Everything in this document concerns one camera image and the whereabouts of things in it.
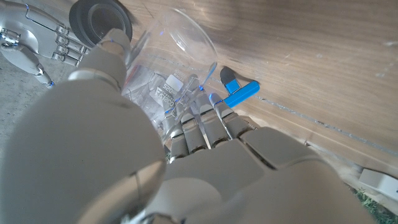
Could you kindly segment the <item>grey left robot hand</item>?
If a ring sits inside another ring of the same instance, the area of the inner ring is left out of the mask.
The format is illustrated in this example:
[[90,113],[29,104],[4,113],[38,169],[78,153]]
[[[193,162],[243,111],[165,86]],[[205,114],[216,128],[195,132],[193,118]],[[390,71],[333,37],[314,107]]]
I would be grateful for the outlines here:
[[130,42],[110,30],[21,117],[4,150],[2,223],[373,223],[316,152],[253,129],[211,95],[217,140],[167,160],[121,95]]

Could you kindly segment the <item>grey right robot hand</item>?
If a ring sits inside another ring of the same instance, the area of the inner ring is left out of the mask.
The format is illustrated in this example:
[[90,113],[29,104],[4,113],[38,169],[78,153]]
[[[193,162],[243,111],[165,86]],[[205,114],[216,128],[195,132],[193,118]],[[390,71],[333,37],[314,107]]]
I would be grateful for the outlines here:
[[39,55],[77,67],[89,52],[90,47],[72,28],[42,9],[1,1],[2,55],[47,88],[55,84],[39,62]]

